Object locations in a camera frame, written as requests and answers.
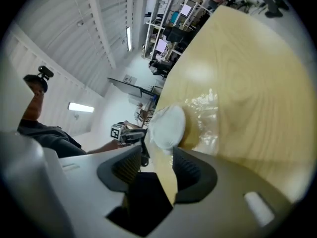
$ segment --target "desk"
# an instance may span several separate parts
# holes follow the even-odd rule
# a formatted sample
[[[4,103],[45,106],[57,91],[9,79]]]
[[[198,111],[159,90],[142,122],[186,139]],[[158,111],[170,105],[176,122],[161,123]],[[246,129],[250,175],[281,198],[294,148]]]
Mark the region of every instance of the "desk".
[[[219,7],[169,73],[156,110],[210,89],[218,93],[217,155],[252,169],[291,201],[300,198],[316,161],[316,96],[286,42],[251,16]],[[187,149],[198,142],[190,118],[180,144]],[[149,133],[145,142],[173,202],[172,158],[149,143]]]

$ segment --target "clear plastic wrap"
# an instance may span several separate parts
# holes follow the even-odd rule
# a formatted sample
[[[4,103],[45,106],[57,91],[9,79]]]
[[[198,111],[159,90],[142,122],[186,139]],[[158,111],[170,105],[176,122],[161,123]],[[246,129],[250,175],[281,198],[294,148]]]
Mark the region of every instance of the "clear plastic wrap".
[[[168,128],[165,126],[166,134],[173,134],[170,136],[174,138],[175,134],[178,134],[178,131],[174,130],[174,127],[177,126],[181,130],[185,130],[182,140],[179,143],[180,147],[185,149],[193,149],[209,155],[215,155],[218,152],[218,121],[217,121],[217,94],[214,93],[212,89],[208,93],[202,94],[194,99],[184,99],[182,102],[174,103],[172,106],[165,107],[156,112],[156,115],[151,120],[149,131],[151,134],[151,142],[155,141],[153,136],[154,127],[158,123],[157,127],[163,123],[165,110],[173,107],[180,106],[185,113],[186,125],[185,129],[182,127],[182,124],[171,125],[173,127]],[[160,132],[159,137],[166,137]],[[172,147],[170,149],[164,150],[165,154],[172,153]]]
[[[193,150],[209,155],[218,153],[218,95],[210,89],[194,99],[186,99],[183,105],[185,113],[190,113],[199,129],[198,142]]]

